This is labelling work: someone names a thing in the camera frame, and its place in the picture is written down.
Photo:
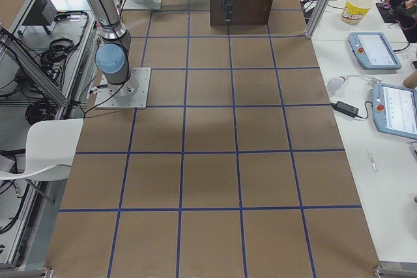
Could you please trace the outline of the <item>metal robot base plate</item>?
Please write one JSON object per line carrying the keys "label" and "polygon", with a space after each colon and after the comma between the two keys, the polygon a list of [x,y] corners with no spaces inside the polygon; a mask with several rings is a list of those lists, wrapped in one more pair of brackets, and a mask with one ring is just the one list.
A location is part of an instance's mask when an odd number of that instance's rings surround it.
{"label": "metal robot base plate", "polygon": [[149,94],[151,68],[135,67],[130,69],[130,79],[122,86],[108,85],[102,74],[94,105],[97,109],[145,109]]}

